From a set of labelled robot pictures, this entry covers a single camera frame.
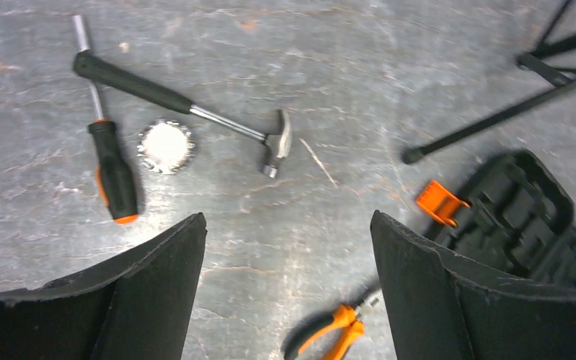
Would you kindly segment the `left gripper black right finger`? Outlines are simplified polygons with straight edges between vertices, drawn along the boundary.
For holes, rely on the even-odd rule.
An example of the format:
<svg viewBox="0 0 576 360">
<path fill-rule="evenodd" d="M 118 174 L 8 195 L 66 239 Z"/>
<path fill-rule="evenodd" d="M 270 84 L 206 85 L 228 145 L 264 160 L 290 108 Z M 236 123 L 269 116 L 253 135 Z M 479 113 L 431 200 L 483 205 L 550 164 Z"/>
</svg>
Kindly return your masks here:
<svg viewBox="0 0 576 360">
<path fill-rule="evenodd" d="M 381 211 L 370 233 L 399 359 L 576 359 L 576 289 L 483 265 Z"/>
</svg>

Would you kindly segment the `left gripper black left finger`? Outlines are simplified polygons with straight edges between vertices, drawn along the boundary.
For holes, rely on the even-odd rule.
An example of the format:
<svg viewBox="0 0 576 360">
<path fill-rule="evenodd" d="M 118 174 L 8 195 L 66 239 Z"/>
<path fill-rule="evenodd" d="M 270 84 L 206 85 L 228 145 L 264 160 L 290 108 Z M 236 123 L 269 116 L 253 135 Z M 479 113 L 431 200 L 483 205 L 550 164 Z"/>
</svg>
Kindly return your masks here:
<svg viewBox="0 0 576 360">
<path fill-rule="evenodd" d="M 0 292 L 0 359 L 179 359 L 206 235 L 193 214 L 40 288 Z"/>
</svg>

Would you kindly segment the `orange-handled pliers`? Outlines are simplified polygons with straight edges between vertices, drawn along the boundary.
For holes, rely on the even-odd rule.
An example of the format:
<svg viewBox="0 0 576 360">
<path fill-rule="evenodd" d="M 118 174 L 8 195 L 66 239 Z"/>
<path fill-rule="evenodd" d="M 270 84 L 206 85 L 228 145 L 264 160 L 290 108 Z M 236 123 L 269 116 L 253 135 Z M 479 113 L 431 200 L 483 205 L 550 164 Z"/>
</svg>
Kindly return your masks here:
<svg viewBox="0 0 576 360">
<path fill-rule="evenodd" d="M 337 342 L 322 359 L 344 359 L 350 347 L 365 335 L 364 318 L 382 299 L 382 287 L 372 286 L 354 302 L 340 303 L 332 311 L 315 316 L 288 339 L 283 350 L 283 358 L 297 359 L 324 335 L 340 331 Z"/>
</svg>

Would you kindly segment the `black plastic tool case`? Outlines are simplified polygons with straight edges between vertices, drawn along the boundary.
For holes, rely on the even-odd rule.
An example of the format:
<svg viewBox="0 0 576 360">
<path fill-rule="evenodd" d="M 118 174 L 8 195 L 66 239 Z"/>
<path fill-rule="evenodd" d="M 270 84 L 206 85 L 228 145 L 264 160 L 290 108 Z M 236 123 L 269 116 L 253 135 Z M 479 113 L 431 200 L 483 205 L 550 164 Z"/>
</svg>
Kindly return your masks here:
<svg viewBox="0 0 576 360">
<path fill-rule="evenodd" d="M 426 238 L 493 269 L 576 290 L 575 204 L 527 150 L 492 157 L 452 193 L 430 181 L 416 205 Z"/>
</svg>

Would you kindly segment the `claw hammer black handle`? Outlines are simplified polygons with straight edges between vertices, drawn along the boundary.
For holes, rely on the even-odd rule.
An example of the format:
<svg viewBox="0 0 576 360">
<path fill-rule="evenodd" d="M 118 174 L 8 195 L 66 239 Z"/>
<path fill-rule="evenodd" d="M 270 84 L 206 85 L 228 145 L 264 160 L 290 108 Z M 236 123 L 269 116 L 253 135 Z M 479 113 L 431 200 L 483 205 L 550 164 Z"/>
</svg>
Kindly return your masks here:
<svg viewBox="0 0 576 360">
<path fill-rule="evenodd" d="M 272 179 L 277 176 L 281 164 L 289 156 L 293 129 L 289 116 L 282 109 L 278 111 L 280 131 L 278 133 L 262 133 L 222 115 L 203 109 L 183 94 L 179 94 L 170 88 L 130 71 L 123 70 L 98 58 L 90 50 L 81 51 L 75 55 L 73 70 L 85 79 L 110 86 L 177 113 L 198 116 L 256 140 L 267 148 L 267 156 L 262 166 L 262 173 Z"/>
</svg>

